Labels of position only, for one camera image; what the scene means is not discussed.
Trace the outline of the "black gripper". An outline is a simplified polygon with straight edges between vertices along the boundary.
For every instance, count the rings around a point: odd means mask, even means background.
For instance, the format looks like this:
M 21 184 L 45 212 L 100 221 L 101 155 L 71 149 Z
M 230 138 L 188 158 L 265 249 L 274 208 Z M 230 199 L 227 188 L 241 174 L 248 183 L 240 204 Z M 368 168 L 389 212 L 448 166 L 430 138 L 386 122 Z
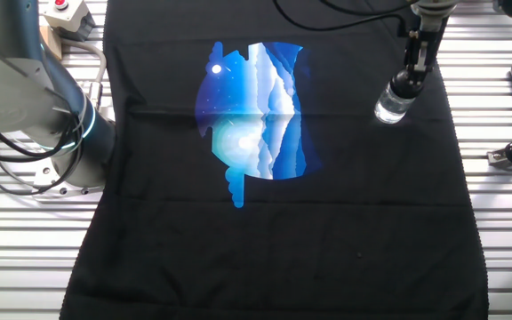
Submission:
M 413 14 L 399 23 L 398 36 L 407 39 L 404 67 L 411 79 L 418 79 L 418 84 L 424 82 L 435 64 L 434 43 L 422 42 L 420 45 L 420 41 L 433 41 L 435 38 L 440 41 L 448 19 L 444 15 Z M 414 69 L 417 62 L 418 73 Z

